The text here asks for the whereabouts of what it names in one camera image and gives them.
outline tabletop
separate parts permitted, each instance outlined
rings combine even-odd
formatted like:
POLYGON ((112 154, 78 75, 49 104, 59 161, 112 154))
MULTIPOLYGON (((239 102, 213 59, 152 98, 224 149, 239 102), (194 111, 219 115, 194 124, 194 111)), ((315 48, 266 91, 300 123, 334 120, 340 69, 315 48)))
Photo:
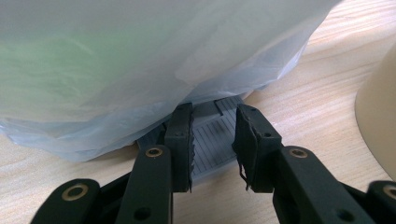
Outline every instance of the tabletop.
MULTIPOLYGON (((332 174, 366 190, 389 180, 361 137, 354 101, 362 82, 396 42, 396 2, 346 0, 311 36, 295 69, 245 100, 267 117, 284 145, 312 150, 332 174)), ((135 146, 87 162, 20 147, 0 135, 0 219, 29 223, 62 183, 91 178, 101 185, 131 171, 135 146)), ((174 223, 277 223, 272 194, 245 191, 233 163, 174 195, 174 223)))

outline translucent plastic bag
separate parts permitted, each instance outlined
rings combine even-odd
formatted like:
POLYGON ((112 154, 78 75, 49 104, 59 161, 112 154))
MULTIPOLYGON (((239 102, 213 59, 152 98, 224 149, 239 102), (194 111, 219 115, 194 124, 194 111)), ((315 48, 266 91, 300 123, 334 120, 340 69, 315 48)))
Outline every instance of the translucent plastic bag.
POLYGON ((0 3, 0 132, 86 161, 286 74, 338 0, 0 3))

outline wood grain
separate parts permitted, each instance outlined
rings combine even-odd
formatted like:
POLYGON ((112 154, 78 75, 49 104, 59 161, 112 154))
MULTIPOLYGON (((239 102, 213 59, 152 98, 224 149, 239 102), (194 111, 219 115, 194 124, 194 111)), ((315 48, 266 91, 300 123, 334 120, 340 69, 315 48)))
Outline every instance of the wood grain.
MULTIPOLYGON (((315 33, 298 66, 246 102, 273 123, 285 145, 314 151, 333 175, 366 190, 389 179, 361 138, 354 115, 356 92, 396 42, 396 1, 346 0, 315 33)), ((73 163, 19 147, 0 136, 1 223, 28 223, 59 185, 92 178, 101 185, 129 172, 136 148, 73 163)), ((175 195, 175 223, 277 223, 272 195, 245 191, 237 165, 175 195)))

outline black object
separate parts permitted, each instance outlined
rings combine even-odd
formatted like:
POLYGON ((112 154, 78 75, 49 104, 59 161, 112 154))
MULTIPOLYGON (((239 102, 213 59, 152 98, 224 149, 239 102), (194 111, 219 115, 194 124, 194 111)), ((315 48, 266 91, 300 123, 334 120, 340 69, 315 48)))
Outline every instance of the black object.
MULTIPOLYGON (((101 188, 90 179, 61 185, 32 223, 172 223, 173 192, 191 189, 191 112, 177 107, 131 173, 101 188)), ((280 223, 396 223, 396 183, 376 181, 363 193, 338 182, 308 149, 284 147, 254 107, 237 107, 233 150, 247 189, 274 193, 280 223)))

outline cream-colored container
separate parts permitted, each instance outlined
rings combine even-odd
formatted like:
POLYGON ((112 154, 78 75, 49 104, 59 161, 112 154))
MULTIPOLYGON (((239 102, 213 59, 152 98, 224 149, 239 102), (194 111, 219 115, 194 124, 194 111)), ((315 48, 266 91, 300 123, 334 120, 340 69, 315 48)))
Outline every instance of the cream-colored container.
POLYGON ((355 114, 368 148, 396 180, 396 44, 359 89, 355 114))

